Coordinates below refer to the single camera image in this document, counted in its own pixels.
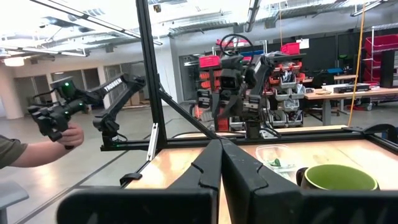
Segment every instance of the red storage bin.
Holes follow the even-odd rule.
[[[220,65],[220,58],[217,55],[208,55],[199,58],[199,66],[201,68],[213,67]]]
[[[366,54],[366,58],[372,58],[372,56]],[[381,65],[381,56],[380,55],[373,55],[373,67],[378,67]],[[366,60],[366,68],[372,69],[372,61]]]
[[[280,47],[280,51],[288,54],[295,55],[300,53],[300,43],[288,43]]]
[[[370,81],[380,81],[380,69],[373,69],[373,78],[371,71],[369,69],[365,69],[364,73],[364,81],[370,82]]]
[[[372,53],[372,37],[366,38],[365,49],[368,54]],[[383,35],[373,39],[373,51],[398,49],[398,35]]]

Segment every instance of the desk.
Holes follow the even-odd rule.
[[[335,81],[336,82],[340,82],[340,81],[342,81],[342,80],[350,80],[350,79],[353,79],[353,78],[355,78],[355,76],[356,75],[335,75]],[[306,79],[304,79],[303,80],[303,83],[310,83],[310,82],[312,82],[312,78],[306,78]]]
[[[322,106],[322,123],[323,125],[331,124],[331,106],[330,100],[343,100],[351,99],[354,93],[331,93],[329,95],[318,95],[317,93],[323,92],[321,89],[316,89],[315,93],[306,93],[305,99],[308,100],[323,100]],[[377,96],[377,95],[390,95],[398,94],[398,88],[378,88],[375,90],[356,92],[355,97],[360,98],[363,96]]]
[[[338,126],[319,127],[319,129],[335,129],[336,127]],[[289,128],[287,130],[294,131],[295,128]],[[195,136],[196,135],[193,134],[191,136],[189,134],[185,135],[186,138]],[[285,144],[285,146],[294,152],[295,158],[297,158],[297,168],[326,163],[344,164],[368,172],[377,179],[382,190],[398,189],[398,180],[392,178],[396,176],[398,157],[367,140],[290,143]],[[243,150],[255,158],[257,158],[257,147],[257,145],[241,146]],[[191,162],[196,159],[202,150],[202,148],[198,147],[161,150],[159,154],[155,156],[154,160],[142,170],[142,178],[132,181],[126,188],[167,188],[190,167]],[[270,156],[278,154],[279,157],[291,157],[291,155],[287,155],[285,151],[278,151],[277,148],[271,149],[271,153],[267,154]],[[257,153],[257,155],[262,157],[265,154]],[[295,182],[295,172],[289,173],[289,177],[292,182]],[[220,224],[231,223],[222,181],[218,220]]]

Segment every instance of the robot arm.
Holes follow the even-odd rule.
[[[64,103],[57,103],[49,107],[30,106],[28,112],[38,124],[40,132],[44,136],[48,136],[51,141],[57,141],[62,138],[62,132],[68,129],[68,122],[73,114],[84,111],[87,104],[99,103],[111,90],[123,83],[127,85],[127,90],[117,98],[112,106],[99,114],[99,116],[102,115],[102,121],[96,120],[96,124],[100,124],[96,128],[100,131],[107,131],[107,125],[104,124],[114,122],[117,112],[129,99],[128,96],[133,95],[145,86],[143,78],[122,74],[88,91],[77,89],[71,77],[64,78],[50,84],[53,88],[52,91],[57,91],[60,97],[65,100]]]

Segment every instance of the concrete floor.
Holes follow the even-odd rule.
[[[352,126],[369,126],[390,123],[398,126],[398,103],[386,103],[372,111],[355,111]],[[172,108],[164,107],[164,121],[167,135],[196,129]],[[119,178],[134,172],[145,161],[145,151],[101,152],[100,133],[91,123],[92,115],[78,114],[73,120],[85,130],[85,142],[60,160],[41,167],[13,168],[0,170],[1,180],[14,180],[28,191],[30,198],[8,209],[9,223],[43,224],[55,223],[57,205],[66,195],[89,187],[118,187]],[[143,139],[150,134],[152,115],[149,108],[126,110],[118,115],[120,133],[129,139]],[[347,124],[348,116],[332,116],[332,124]],[[321,126],[322,123],[309,116],[305,126]],[[0,134],[22,142],[47,141],[40,135],[36,124],[30,118],[0,119]]]

